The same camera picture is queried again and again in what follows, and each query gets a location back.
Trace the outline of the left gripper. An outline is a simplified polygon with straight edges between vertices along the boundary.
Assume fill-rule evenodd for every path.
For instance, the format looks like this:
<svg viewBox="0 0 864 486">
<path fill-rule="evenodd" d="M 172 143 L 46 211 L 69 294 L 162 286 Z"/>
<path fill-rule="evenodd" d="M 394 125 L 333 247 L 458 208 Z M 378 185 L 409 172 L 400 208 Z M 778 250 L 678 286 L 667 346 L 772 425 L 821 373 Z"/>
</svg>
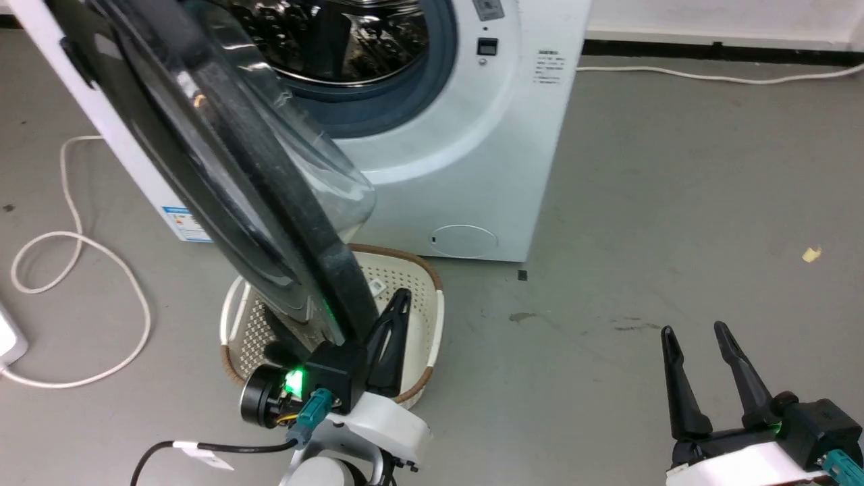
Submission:
<svg viewBox="0 0 864 486">
<path fill-rule="evenodd" d="M 333 450 L 379 466 L 420 467 L 432 440 L 430 428 L 392 400 L 401 390 L 411 308 L 412 292 L 396 290 L 365 342 L 367 351 L 356 344 L 326 342 L 317 348 L 301 341 L 269 342 L 263 356 L 274 366 L 263 364 L 247 378 L 240 395 L 242 419 L 275 428 L 292 402 L 299 413 L 313 391 L 326 388 L 334 396 L 332 412 L 305 446 L 296 446 L 298 460 Z"/>
</svg>

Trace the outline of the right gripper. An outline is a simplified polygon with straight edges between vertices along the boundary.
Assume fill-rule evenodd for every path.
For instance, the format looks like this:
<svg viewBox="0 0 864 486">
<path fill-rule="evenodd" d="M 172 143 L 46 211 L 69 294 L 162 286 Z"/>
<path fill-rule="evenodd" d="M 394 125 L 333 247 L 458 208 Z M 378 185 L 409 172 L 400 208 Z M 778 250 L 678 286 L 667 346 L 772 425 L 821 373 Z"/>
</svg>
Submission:
<svg viewBox="0 0 864 486">
<path fill-rule="evenodd" d="M 728 326 L 715 322 L 713 330 L 722 359 L 732 371 L 742 425 L 760 428 L 705 439 L 713 425 L 689 385 L 678 338 L 672 327 L 665 326 L 661 351 L 672 437 L 702 439 L 676 446 L 667 486 L 837 486 L 817 464 L 835 449 L 864 468 L 864 427 L 828 399 L 799 402 L 789 391 L 772 397 Z"/>
</svg>

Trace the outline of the dark glass washing machine door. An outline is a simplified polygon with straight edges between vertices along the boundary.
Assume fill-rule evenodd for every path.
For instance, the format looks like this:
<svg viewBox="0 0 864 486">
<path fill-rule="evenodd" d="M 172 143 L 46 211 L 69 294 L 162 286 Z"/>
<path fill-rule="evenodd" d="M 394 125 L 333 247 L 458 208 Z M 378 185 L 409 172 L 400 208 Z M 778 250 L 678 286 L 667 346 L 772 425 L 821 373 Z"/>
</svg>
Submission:
<svg viewBox="0 0 864 486">
<path fill-rule="evenodd" d="M 329 339 L 379 311 L 348 241 L 373 185 L 294 98 L 240 22 L 209 0 L 43 0 L 98 88 L 237 272 L 276 311 L 303 298 Z"/>
</svg>

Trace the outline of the white front-load washing machine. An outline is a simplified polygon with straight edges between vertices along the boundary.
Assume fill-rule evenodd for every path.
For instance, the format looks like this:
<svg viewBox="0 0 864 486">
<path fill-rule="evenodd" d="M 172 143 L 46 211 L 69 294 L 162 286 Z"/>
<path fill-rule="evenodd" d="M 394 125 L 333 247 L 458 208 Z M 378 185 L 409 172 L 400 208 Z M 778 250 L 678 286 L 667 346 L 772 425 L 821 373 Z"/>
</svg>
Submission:
<svg viewBox="0 0 864 486">
<path fill-rule="evenodd" d="M 432 231 L 477 225 L 499 240 L 480 259 L 527 260 L 592 3 L 453 0 L 456 64 L 422 114 L 362 138 L 318 122 L 376 187 L 355 242 L 442 257 Z"/>
</svg>

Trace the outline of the grey rubber door gasket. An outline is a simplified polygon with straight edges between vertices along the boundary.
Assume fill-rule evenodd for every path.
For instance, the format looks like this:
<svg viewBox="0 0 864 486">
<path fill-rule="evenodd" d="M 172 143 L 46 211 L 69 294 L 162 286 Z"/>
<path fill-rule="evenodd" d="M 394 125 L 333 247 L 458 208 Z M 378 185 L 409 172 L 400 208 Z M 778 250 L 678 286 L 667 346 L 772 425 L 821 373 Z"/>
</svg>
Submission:
<svg viewBox="0 0 864 486">
<path fill-rule="evenodd" d="M 393 130 L 423 113 L 440 95 L 456 64 L 458 25 L 453 0 L 419 0 L 429 28 L 429 51 L 404 73 L 375 85 L 312 85 L 281 75 L 300 104 L 334 138 Z"/>
</svg>

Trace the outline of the steel washing machine drum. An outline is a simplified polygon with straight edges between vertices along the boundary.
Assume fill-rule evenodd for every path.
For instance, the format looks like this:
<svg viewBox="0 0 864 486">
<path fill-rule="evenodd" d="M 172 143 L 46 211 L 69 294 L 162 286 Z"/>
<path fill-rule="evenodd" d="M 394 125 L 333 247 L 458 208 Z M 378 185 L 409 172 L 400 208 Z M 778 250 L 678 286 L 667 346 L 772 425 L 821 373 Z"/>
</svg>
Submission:
<svg viewBox="0 0 864 486">
<path fill-rule="evenodd" d="M 429 51 L 419 0 L 222 0 L 281 75 L 361 87 L 404 73 Z"/>
</svg>

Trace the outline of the cream plastic laundry basket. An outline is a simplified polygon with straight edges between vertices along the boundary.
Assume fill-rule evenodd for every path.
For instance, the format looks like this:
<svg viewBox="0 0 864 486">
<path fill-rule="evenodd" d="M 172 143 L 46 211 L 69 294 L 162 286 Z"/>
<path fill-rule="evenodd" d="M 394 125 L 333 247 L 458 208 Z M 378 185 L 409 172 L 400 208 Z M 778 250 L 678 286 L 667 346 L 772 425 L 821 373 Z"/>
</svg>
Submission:
<svg viewBox="0 0 864 486">
<path fill-rule="evenodd" d="M 435 268 L 413 253 L 370 245 L 350 247 L 379 310 L 396 290 L 410 290 L 402 384 L 394 398 L 395 403 L 410 410 L 432 378 L 439 354 L 445 317 L 443 283 Z M 264 310 L 256 290 L 243 277 L 236 277 L 220 311 L 219 354 L 226 375 L 237 385 L 243 385 L 255 367 L 265 362 L 263 350 L 275 341 Z"/>
</svg>

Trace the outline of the round white filter cover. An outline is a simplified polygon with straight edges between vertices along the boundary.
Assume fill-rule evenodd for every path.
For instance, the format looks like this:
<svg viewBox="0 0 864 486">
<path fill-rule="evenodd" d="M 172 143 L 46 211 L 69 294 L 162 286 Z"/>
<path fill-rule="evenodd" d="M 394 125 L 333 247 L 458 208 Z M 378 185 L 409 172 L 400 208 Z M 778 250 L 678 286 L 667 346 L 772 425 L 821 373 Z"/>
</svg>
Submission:
<svg viewBox="0 0 864 486">
<path fill-rule="evenodd" d="M 429 235 L 429 245 L 442 257 L 480 259 L 498 246 L 497 236 L 477 225 L 444 225 Z"/>
</svg>

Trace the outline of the blue energy label sticker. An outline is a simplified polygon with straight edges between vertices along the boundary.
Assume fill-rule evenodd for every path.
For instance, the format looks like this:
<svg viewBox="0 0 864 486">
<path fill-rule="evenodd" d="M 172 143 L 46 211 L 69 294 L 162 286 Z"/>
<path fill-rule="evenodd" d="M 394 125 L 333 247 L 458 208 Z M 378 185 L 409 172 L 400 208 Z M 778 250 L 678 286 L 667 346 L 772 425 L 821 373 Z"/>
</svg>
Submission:
<svg viewBox="0 0 864 486">
<path fill-rule="evenodd" d="M 162 206 L 167 224 L 181 241 L 212 243 L 213 240 L 185 207 Z"/>
</svg>

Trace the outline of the white power strip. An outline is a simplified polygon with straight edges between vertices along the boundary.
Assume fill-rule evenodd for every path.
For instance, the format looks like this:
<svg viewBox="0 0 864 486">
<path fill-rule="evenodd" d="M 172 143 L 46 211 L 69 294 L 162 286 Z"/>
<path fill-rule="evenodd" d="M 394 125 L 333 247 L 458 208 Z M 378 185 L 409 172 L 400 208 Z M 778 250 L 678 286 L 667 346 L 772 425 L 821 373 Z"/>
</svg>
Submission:
<svg viewBox="0 0 864 486">
<path fill-rule="evenodd" d="M 21 359 L 29 345 L 12 314 L 0 302 L 0 371 Z"/>
</svg>

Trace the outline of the black baseboard strip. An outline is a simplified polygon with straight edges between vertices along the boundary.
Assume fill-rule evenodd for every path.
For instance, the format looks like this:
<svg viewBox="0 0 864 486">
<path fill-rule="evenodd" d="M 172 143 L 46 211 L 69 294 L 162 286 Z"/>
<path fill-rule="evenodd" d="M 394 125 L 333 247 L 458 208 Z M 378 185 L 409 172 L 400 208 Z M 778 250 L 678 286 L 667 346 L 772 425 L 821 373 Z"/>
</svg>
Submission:
<svg viewBox="0 0 864 486">
<path fill-rule="evenodd" d="M 703 59 L 704 61 L 788 65 L 836 65 L 836 67 L 854 67 L 864 64 L 864 52 L 737 47 L 726 45 L 721 41 L 713 41 L 707 45 L 694 45 L 655 43 L 655 41 L 586 40 L 583 44 L 583 55 Z"/>
</svg>

